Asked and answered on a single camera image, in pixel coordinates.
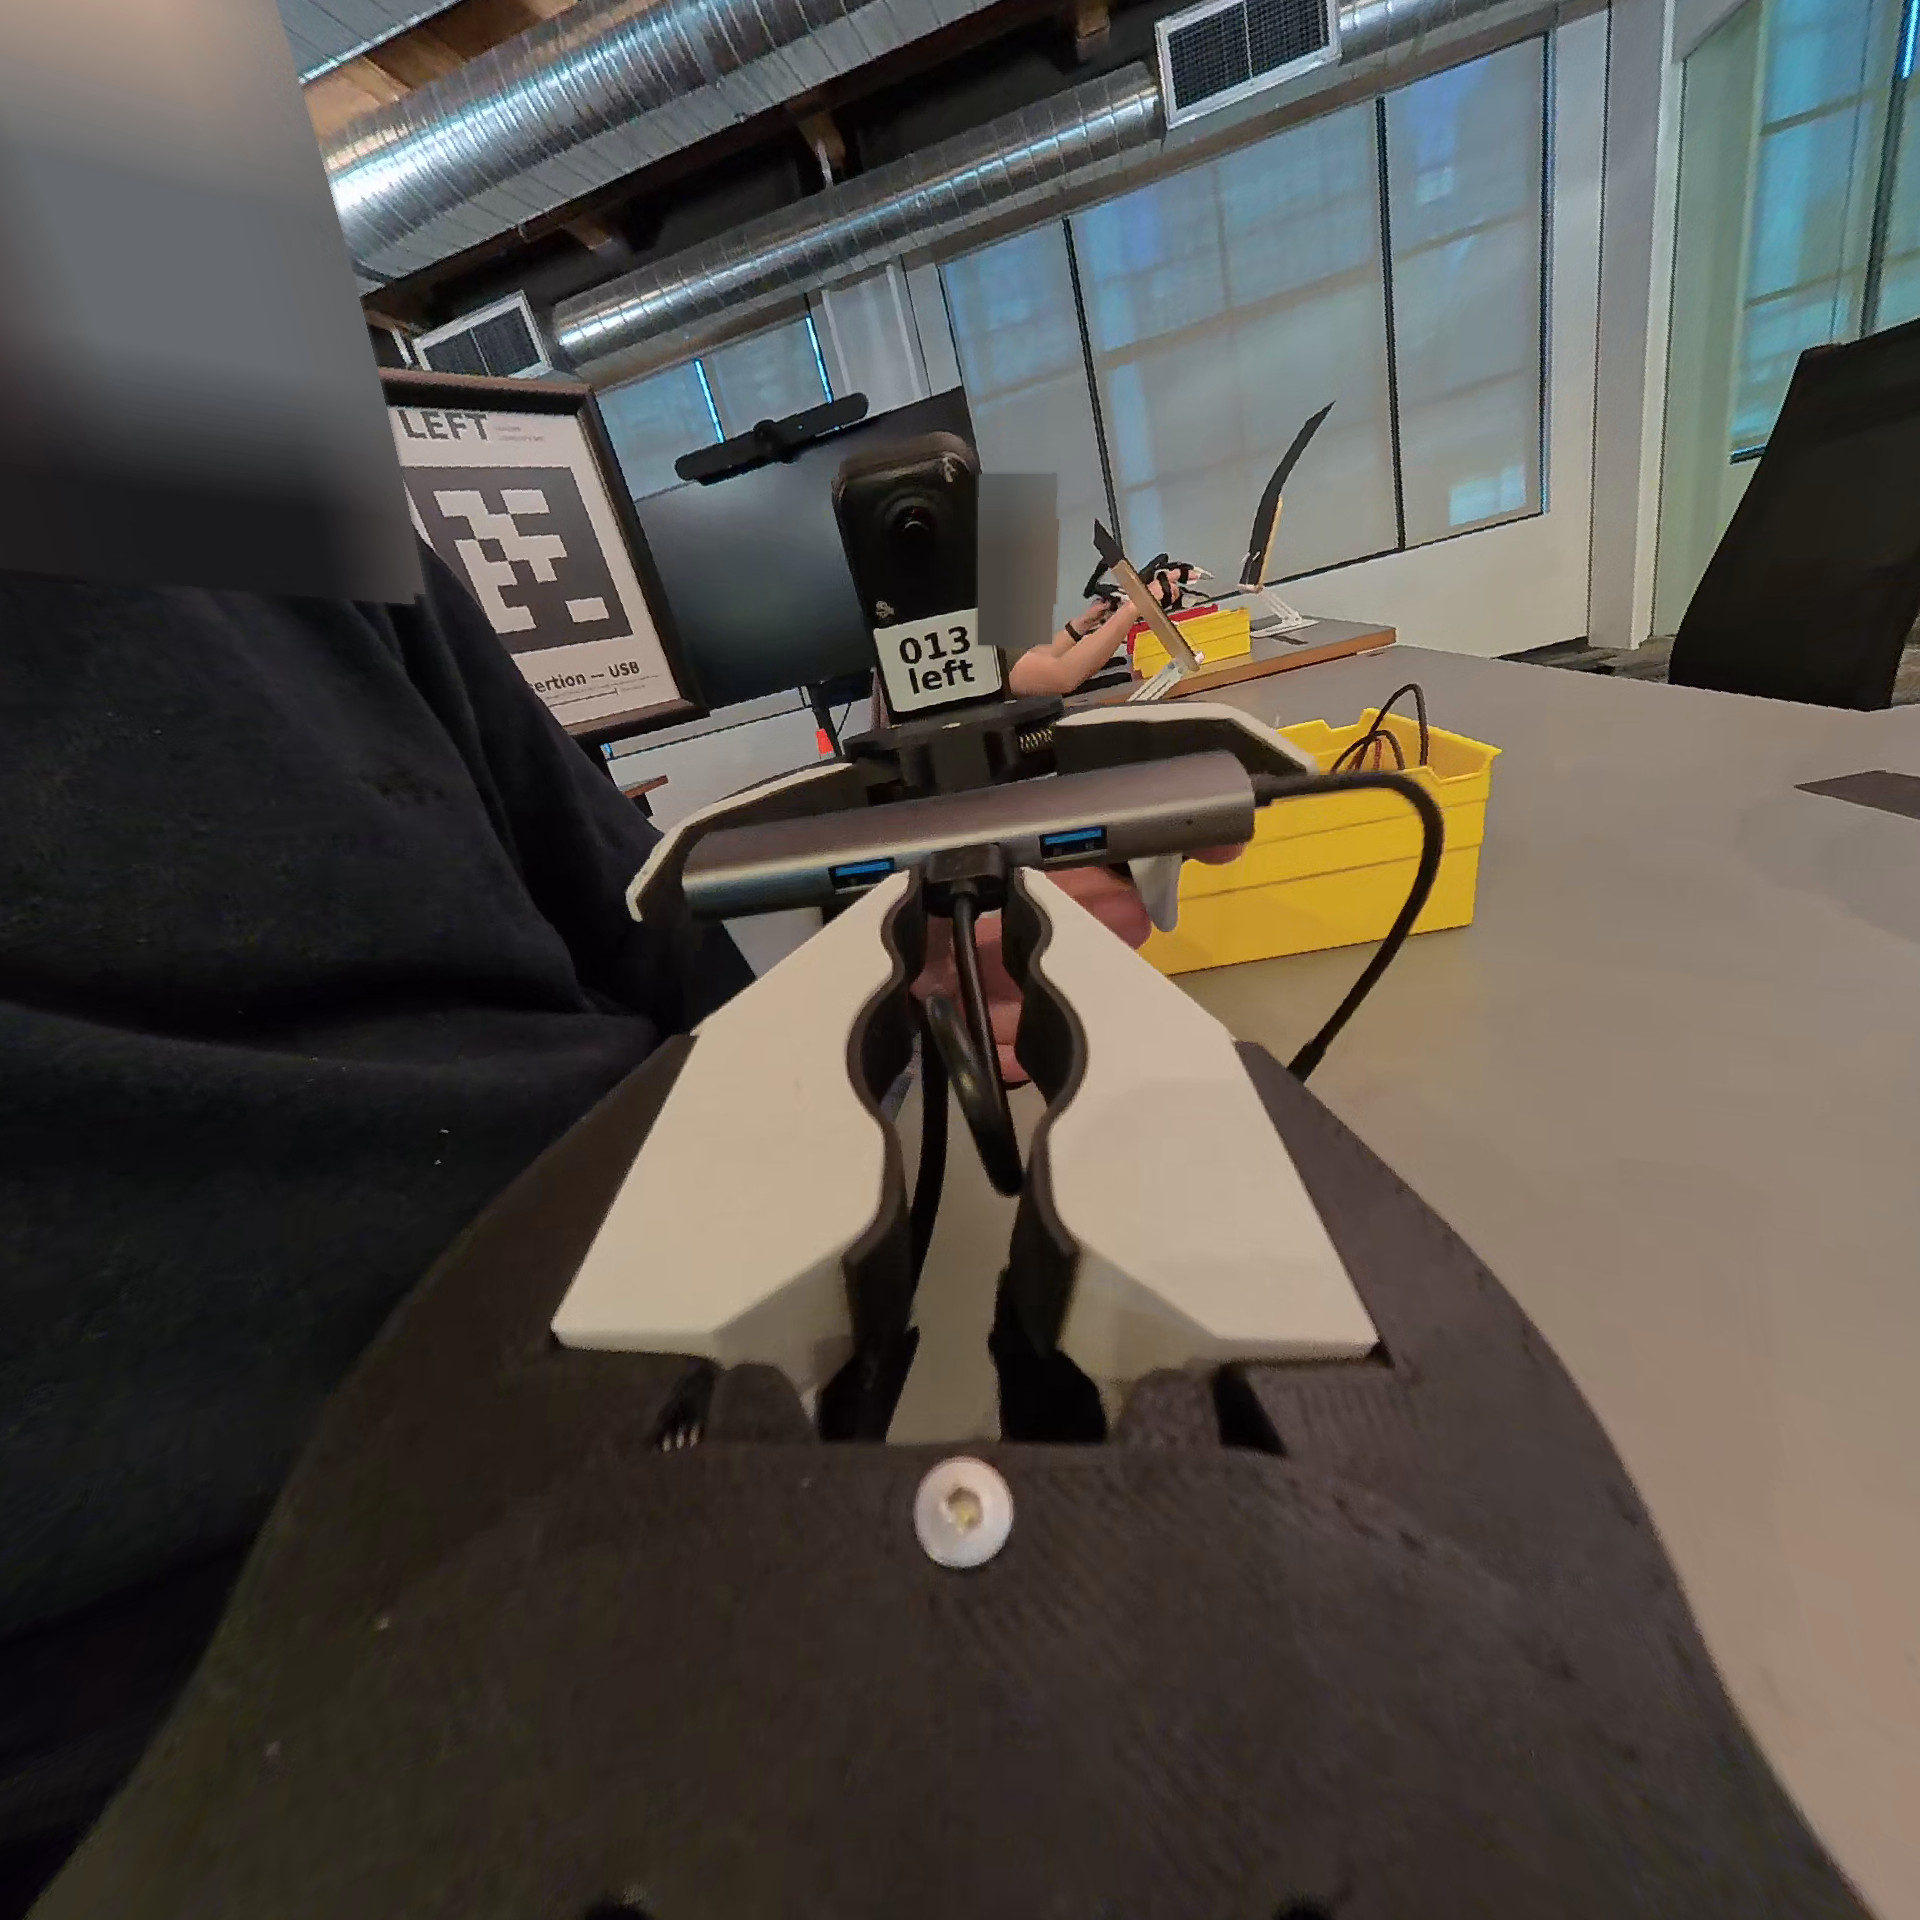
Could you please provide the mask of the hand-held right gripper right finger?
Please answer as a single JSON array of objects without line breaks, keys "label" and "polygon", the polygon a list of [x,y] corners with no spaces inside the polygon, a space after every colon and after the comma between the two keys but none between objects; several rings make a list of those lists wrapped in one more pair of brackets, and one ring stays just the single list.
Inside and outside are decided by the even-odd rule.
[{"label": "hand-held right gripper right finger", "polygon": [[1363,1363],[1378,1329],[1227,1029],[1043,872],[1011,877],[1043,1094],[999,1276],[1005,1438],[1105,1438],[1154,1373]]}]

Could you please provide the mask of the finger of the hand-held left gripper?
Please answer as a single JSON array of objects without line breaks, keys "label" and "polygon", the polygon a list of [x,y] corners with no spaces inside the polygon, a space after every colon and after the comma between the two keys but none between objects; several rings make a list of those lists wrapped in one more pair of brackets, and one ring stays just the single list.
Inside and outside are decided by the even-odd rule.
[{"label": "finger of the hand-held left gripper", "polygon": [[682,823],[665,829],[629,884],[627,905],[634,921],[741,921],[778,910],[819,907],[834,918],[854,901],[898,872],[891,857],[872,859],[850,879],[832,879],[821,869],[805,895],[778,902],[686,902],[685,871],[693,851],[714,832],[766,824],[793,817],[817,817],[831,812],[887,806],[902,801],[902,774],[889,761],[811,761],[810,765],[768,774],[754,783],[697,806]]},{"label": "finger of the hand-held left gripper", "polygon": [[1309,777],[1311,753],[1248,710],[1231,703],[1114,703],[1059,720],[1059,774],[1226,751],[1250,777]]}]

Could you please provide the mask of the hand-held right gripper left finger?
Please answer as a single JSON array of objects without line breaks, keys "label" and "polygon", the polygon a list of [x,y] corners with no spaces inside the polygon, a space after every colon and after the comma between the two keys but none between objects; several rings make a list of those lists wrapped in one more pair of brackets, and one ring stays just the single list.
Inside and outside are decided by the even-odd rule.
[{"label": "hand-held right gripper left finger", "polygon": [[921,884],[891,875],[690,1039],[551,1333],[766,1365],[821,1396],[914,1334],[912,1180],[886,1097],[917,1044]]}]

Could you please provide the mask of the grey usb hub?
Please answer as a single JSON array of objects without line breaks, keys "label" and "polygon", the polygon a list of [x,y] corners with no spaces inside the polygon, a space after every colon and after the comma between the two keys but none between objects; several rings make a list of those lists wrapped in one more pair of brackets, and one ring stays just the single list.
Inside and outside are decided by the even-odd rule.
[{"label": "grey usb hub", "polygon": [[863,895],[973,847],[1046,871],[1237,847],[1256,813],[1256,782],[1235,756],[1184,753],[710,832],[685,862],[682,894],[701,918],[749,918]]}]

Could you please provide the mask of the another person's forearm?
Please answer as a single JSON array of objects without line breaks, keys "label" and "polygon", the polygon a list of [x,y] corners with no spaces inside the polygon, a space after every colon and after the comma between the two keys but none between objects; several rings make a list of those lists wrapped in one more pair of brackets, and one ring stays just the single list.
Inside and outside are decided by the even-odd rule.
[{"label": "another person's forearm", "polygon": [[1134,629],[1134,612],[1095,598],[1066,622],[1046,644],[1011,660],[1009,689],[1015,697],[1066,697],[1105,675]]}]

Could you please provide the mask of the person's left hand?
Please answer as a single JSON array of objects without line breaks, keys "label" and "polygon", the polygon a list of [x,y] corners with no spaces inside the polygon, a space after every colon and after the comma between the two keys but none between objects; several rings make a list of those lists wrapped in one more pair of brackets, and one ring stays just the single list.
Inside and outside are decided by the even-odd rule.
[{"label": "person's left hand", "polygon": [[[1131,951],[1146,945],[1154,923],[1147,916],[1137,877],[1128,869],[1079,869],[1057,872],[1055,879]],[[999,910],[981,910],[976,913],[974,949],[983,1005],[998,1043],[1001,1083],[1009,1088],[1022,1088],[1029,1083],[1029,1075],[1017,1057],[1024,984],[1005,961]],[[954,926],[950,918],[928,918],[926,967],[914,980],[912,993],[921,1001],[938,996],[961,1001],[959,965],[954,959]]]}]

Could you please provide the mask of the small yellow bin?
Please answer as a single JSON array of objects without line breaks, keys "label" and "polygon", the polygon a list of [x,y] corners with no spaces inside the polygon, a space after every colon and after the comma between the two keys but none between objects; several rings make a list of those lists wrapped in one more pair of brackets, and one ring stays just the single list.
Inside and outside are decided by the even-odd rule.
[{"label": "small yellow bin", "polygon": [[[1179,631],[1203,669],[1248,659],[1253,654],[1253,615],[1243,603],[1175,609],[1168,623]],[[1173,668],[1173,656],[1147,623],[1134,623],[1128,654],[1141,680]]]}]

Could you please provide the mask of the wooden desk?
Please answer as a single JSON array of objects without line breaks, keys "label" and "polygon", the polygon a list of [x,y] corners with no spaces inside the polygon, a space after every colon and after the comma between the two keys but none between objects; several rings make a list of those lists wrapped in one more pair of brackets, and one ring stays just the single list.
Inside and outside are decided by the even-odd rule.
[{"label": "wooden desk", "polygon": [[1240,684],[1272,679],[1299,668],[1322,664],[1346,656],[1371,654],[1400,639],[1394,625],[1341,617],[1313,617],[1297,631],[1267,623],[1253,625],[1253,654],[1226,663],[1219,669],[1203,669],[1197,679],[1178,686],[1167,701],[1216,697]]}]

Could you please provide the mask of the black webcam bar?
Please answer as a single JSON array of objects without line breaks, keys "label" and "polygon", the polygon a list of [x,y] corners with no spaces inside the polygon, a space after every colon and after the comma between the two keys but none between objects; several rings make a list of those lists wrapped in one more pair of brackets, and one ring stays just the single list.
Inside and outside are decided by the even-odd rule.
[{"label": "black webcam bar", "polygon": [[791,464],[805,449],[863,424],[869,411],[869,397],[854,392],[793,416],[761,417],[739,437],[682,455],[674,472],[685,485],[712,486],[768,464]]}]

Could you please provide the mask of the black monitor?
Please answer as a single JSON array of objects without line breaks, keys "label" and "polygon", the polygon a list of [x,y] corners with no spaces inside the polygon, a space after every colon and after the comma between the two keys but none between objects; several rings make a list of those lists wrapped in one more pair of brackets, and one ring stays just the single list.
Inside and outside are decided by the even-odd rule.
[{"label": "black monitor", "polygon": [[865,687],[873,680],[873,633],[832,512],[832,481],[846,459],[936,429],[976,443],[965,388],[854,422],[784,462],[637,499],[685,660],[706,707],[845,679]]}]

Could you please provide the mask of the yellow plastic bin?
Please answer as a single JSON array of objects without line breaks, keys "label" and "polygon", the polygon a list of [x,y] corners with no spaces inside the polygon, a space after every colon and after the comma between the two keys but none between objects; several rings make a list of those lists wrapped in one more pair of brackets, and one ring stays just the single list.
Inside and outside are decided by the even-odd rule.
[{"label": "yellow plastic bin", "polygon": [[[1423,735],[1405,712],[1391,712],[1383,726],[1394,744],[1371,748],[1363,765],[1406,772],[1440,806],[1447,829],[1414,929],[1467,927],[1501,748],[1443,726]],[[1371,791],[1274,806],[1235,862],[1184,864],[1178,926],[1154,932],[1143,959],[1179,976],[1376,943],[1402,912],[1423,846],[1408,804]]]}]

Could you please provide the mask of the black tablet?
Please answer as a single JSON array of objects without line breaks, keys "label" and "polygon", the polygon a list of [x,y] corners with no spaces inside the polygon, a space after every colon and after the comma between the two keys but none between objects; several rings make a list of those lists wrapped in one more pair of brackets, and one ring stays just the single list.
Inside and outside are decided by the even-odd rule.
[{"label": "black tablet", "polygon": [[1277,468],[1269,472],[1265,492],[1261,494],[1261,500],[1256,505],[1250,534],[1246,541],[1243,559],[1240,565],[1240,588],[1253,591],[1265,588],[1267,565],[1272,559],[1272,549],[1281,528],[1288,481],[1295,476],[1314,435],[1334,414],[1334,408],[1336,403],[1330,400],[1328,404],[1311,414],[1299,428],[1288,449],[1282,452],[1282,456],[1279,459]]}]

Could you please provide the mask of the framed marker poster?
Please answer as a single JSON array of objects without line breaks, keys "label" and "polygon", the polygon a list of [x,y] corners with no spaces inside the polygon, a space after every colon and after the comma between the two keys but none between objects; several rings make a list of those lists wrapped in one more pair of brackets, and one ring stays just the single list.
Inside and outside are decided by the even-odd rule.
[{"label": "framed marker poster", "polygon": [[384,367],[422,539],[585,744],[706,716],[593,391]]}]

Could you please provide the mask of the person's dark sweater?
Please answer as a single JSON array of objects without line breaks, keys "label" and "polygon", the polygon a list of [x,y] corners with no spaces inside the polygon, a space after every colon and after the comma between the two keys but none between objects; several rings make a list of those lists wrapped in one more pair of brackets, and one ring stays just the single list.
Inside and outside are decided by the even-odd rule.
[{"label": "person's dark sweater", "polygon": [[321,1409],[454,1241],[752,984],[459,579],[8,571],[2,1912],[176,1705]]}]

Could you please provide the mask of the white ceiling vent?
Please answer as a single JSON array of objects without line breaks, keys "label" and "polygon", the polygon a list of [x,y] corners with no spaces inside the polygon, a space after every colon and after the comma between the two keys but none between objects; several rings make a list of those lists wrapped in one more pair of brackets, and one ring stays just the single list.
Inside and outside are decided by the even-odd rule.
[{"label": "white ceiling vent", "polygon": [[1158,19],[1154,36],[1168,127],[1341,59],[1336,1],[1203,1]]},{"label": "white ceiling vent", "polygon": [[424,371],[458,377],[550,377],[554,364],[526,293],[513,293],[414,337]]}]

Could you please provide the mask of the black office chair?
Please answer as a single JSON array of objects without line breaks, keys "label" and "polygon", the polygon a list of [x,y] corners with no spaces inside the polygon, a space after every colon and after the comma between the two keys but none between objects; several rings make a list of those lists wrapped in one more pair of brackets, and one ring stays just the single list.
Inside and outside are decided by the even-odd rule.
[{"label": "black office chair", "polygon": [[1666,679],[1885,710],[1919,612],[1919,323],[1802,352]]}]

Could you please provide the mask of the silver air duct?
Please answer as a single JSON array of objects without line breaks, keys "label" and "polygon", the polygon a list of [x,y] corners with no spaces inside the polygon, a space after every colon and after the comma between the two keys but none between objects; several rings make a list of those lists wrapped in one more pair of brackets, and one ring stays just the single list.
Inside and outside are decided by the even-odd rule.
[{"label": "silver air duct", "polygon": [[1152,64],[1168,5],[573,5],[322,136],[357,293],[433,307],[584,238],[617,260],[677,187],[735,209],[865,175],[1005,111]]},{"label": "silver air duct", "polygon": [[1336,64],[1183,127],[1168,127],[1163,119],[1154,36],[1150,61],[1128,64],[999,115],[560,302],[551,318],[551,344],[574,371],[696,344],[712,329],[757,319],[793,300],[872,275],[891,257],[1091,192],[1095,183],[1158,160],[1167,147],[1183,148],[1211,136],[1215,124],[1322,105],[1354,80],[1387,80],[1406,64],[1478,45],[1498,48],[1582,9],[1338,5]]}]

